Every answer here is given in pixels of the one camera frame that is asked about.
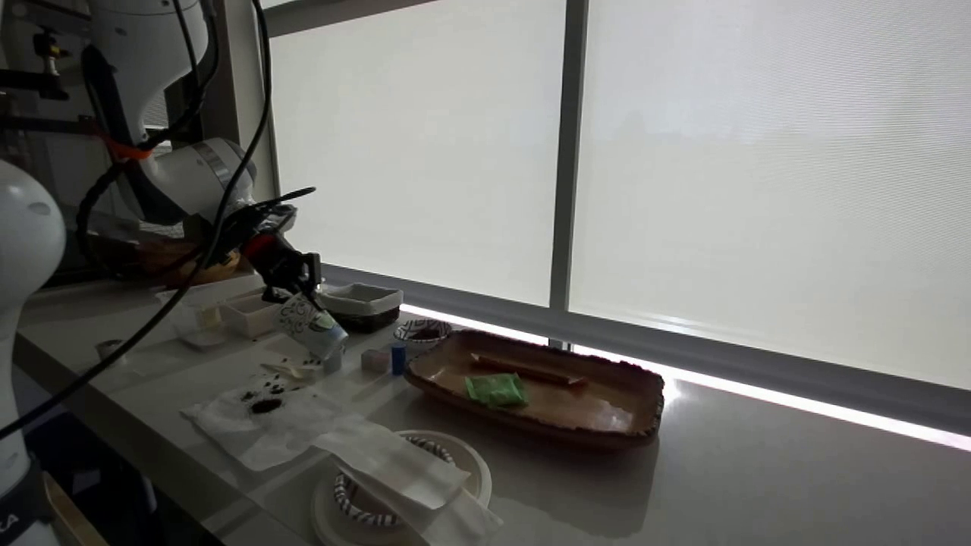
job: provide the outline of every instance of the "white roller blind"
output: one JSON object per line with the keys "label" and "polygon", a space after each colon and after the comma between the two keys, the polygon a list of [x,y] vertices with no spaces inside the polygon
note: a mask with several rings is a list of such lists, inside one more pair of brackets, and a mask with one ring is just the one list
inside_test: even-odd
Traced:
{"label": "white roller blind", "polygon": [[563,0],[437,0],[272,38],[283,190],[326,260],[547,302]]}
{"label": "white roller blind", "polygon": [[596,0],[574,307],[971,388],[967,26],[967,0]]}

